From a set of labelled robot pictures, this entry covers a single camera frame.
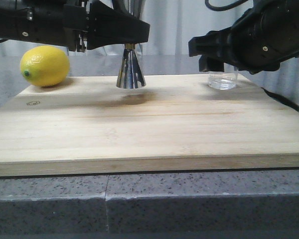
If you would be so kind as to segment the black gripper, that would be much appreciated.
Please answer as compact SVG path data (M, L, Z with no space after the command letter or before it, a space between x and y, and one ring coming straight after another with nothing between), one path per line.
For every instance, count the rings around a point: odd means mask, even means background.
M299 55L299 0L261 0L231 30L193 37L188 51L200 56L200 72L224 72L224 64L252 74L276 71Z

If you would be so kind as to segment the black gripper finger at jigger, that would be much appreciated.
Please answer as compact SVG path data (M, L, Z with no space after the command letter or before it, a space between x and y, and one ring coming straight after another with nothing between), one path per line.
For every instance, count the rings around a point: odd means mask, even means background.
M113 0L109 7L100 0L90 4L87 48L148 41L150 25L141 20L144 0Z

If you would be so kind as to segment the black gripper at jigger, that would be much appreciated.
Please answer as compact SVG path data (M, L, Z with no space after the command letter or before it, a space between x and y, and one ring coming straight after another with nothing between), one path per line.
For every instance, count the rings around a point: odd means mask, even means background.
M0 0L0 43L8 40L84 51L87 0Z

